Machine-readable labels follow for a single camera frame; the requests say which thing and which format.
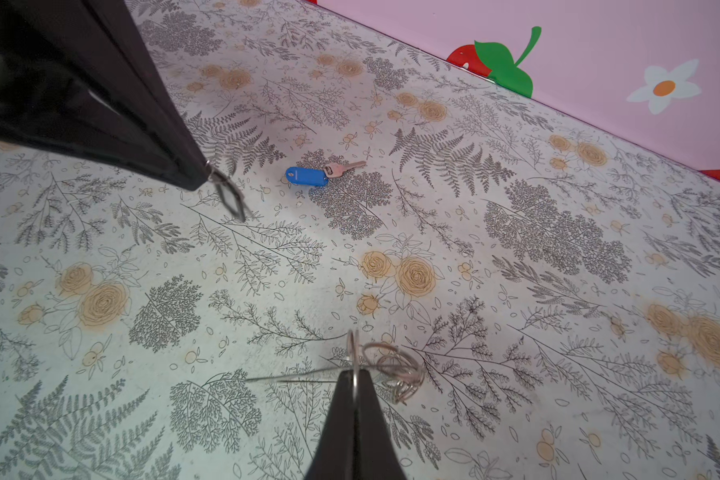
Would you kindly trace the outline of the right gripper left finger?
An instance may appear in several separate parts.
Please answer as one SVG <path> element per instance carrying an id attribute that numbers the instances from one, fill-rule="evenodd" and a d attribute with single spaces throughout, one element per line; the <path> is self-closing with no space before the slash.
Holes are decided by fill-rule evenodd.
<path id="1" fill-rule="evenodd" d="M 304 479 L 353 479 L 354 441 L 354 376 L 352 371 L 345 370 L 336 382 L 320 440 Z"/>

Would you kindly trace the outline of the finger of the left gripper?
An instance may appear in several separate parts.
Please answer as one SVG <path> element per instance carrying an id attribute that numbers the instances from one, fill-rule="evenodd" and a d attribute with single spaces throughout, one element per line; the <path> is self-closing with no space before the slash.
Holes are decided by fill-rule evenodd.
<path id="1" fill-rule="evenodd" d="M 0 141 L 186 190 L 210 177 L 122 1 L 0 1 Z"/>

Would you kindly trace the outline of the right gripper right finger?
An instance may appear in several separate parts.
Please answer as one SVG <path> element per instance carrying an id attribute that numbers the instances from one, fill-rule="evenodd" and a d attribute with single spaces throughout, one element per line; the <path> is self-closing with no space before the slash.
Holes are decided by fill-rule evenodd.
<path id="1" fill-rule="evenodd" d="M 395 453 L 370 373 L 353 378 L 353 478 L 406 480 Z"/>

